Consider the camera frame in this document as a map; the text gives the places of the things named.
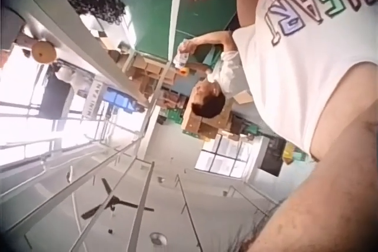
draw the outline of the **orange ball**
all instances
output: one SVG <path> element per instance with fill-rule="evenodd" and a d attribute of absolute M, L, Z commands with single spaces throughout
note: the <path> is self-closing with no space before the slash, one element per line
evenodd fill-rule
<path fill-rule="evenodd" d="M 39 41 L 31 47 L 34 60 L 42 64 L 50 64 L 57 59 L 55 47 L 48 41 Z"/>

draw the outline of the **yellow object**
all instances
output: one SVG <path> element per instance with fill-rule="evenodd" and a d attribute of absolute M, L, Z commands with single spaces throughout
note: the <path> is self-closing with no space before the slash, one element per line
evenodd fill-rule
<path fill-rule="evenodd" d="M 47 41 L 39 41 L 31 47 L 31 55 L 38 63 L 50 64 L 57 58 L 54 46 Z"/>
<path fill-rule="evenodd" d="M 181 76 L 188 76 L 188 74 L 189 74 L 189 68 L 188 67 L 183 67 L 183 68 L 179 69 L 178 73 Z"/>
<path fill-rule="evenodd" d="M 294 150 L 295 146 L 292 143 L 287 142 L 282 154 L 282 159 L 285 163 L 290 164 L 293 161 Z"/>

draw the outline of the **ceiling light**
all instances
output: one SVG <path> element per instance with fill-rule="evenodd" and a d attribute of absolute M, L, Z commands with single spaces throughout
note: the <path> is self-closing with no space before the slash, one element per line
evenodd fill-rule
<path fill-rule="evenodd" d="M 149 235 L 151 242 L 156 246 L 167 246 L 168 241 L 163 233 L 151 233 Z"/>

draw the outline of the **hand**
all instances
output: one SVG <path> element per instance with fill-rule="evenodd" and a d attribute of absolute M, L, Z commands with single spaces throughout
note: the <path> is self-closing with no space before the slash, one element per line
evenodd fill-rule
<path fill-rule="evenodd" d="M 180 53 L 194 54 L 197 47 L 198 47 L 198 44 L 195 42 L 194 39 L 186 40 L 178 46 L 178 51 Z"/>

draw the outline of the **sign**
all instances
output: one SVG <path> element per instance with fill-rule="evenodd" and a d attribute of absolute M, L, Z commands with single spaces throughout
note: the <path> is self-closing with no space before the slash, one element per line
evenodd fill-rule
<path fill-rule="evenodd" d="M 101 81 L 93 80 L 89 88 L 87 99 L 84 104 L 83 117 L 87 119 L 95 119 L 99 112 L 102 96 L 107 89 L 107 85 Z"/>

